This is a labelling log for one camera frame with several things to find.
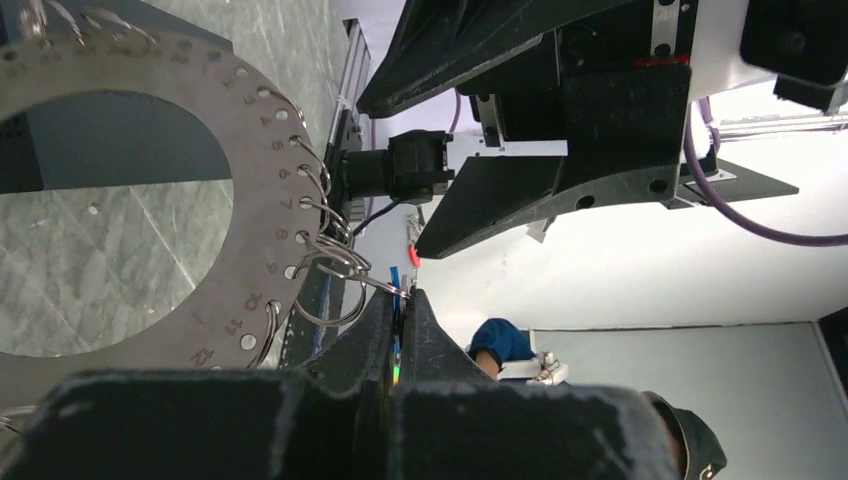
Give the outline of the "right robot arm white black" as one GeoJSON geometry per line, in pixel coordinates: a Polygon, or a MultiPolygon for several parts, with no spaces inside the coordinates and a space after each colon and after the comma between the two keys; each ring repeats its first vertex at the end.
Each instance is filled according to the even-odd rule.
{"type": "Polygon", "coordinates": [[[711,206],[778,243],[845,235],[759,224],[733,203],[792,187],[739,169],[721,182],[721,137],[696,150],[692,109],[774,77],[774,94],[825,114],[847,101],[843,1],[409,1],[357,101],[373,119],[447,90],[468,98],[487,153],[448,166],[451,135],[409,131],[343,156],[349,198],[441,202],[414,241],[443,259],[514,227],[589,208],[711,206]]]}

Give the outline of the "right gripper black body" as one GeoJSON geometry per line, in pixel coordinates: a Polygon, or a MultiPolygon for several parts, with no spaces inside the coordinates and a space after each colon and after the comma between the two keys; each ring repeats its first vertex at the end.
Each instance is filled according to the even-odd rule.
{"type": "Polygon", "coordinates": [[[464,83],[508,157],[679,155],[697,5],[630,1],[464,83]]]}

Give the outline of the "bunch of steel keyrings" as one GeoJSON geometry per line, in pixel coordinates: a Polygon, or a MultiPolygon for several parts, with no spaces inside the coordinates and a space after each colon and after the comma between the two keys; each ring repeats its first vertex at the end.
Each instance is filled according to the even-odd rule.
{"type": "Polygon", "coordinates": [[[362,151],[340,154],[336,168],[330,170],[323,160],[321,197],[303,204],[321,211],[321,228],[305,239],[307,252],[296,265],[286,268],[293,277],[305,280],[292,306],[284,309],[278,301],[266,305],[268,329],[265,342],[250,368],[282,368],[297,365],[325,346],[325,335],[336,338],[340,330],[356,322],[365,310],[370,287],[394,298],[410,294],[397,290],[390,282],[379,282],[369,274],[371,264],[354,251],[359,229],[350,226],[353,198],[346,184],[350,157],[362,151]]]}

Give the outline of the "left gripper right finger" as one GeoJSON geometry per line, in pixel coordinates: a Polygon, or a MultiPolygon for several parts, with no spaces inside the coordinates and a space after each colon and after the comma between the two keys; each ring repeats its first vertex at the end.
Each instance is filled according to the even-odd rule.
{"type": "Polygon", "coordinates": [[[390,397],[393,479],[676,479],[659,415],[635,390],[496,382],[414,292],[390,397]]]}

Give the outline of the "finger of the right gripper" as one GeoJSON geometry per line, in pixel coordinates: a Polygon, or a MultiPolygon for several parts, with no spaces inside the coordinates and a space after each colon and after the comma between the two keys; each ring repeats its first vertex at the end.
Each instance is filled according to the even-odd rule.
{"type": "Polygon", "coordinates": [[[388,51],[357,100],[384,119],[536,46],[559,27],[621,1],[407,1],[388,51]]]}
{"type": "Polygon", "coordinates": [[[578,210],[666,202],[678,177],[676,156],[469,157],[430,215],[417,253],[444,259],[578,210]]]}

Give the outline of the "numbered metal ring disc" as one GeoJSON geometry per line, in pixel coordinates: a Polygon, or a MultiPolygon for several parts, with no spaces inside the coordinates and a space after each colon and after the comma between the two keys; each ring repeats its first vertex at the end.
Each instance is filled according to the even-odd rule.
{"type": "Polygon", "coordinates": [[[196,289],[172,312],[115,345],[63,357],[1,358],[1,404],[36,404],[57,383],[104,368],[244,368],[260,337],[266,306],[290,306],[301,281],[285,271],[304,256],[299,232],[315,234],[320,216],[300,202],[317,195],[298,174],[313,160],[297,107],[235,55],[173,33],[115,40],[90,32],[84,41],[54,34],[1,50],[1,114],[94,91],[141,93],[172,103],[202,122],[229,163],[234,189],[222,248],[196,289]]]}

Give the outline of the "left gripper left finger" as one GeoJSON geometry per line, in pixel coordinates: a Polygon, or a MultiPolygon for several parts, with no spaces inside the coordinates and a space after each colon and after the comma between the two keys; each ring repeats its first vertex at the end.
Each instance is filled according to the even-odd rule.
{"type": "Polygon", "coordinates": [[[382,479],[394,303],[295,368],[105,370],[58,384],[5,479],[382,479]]]}

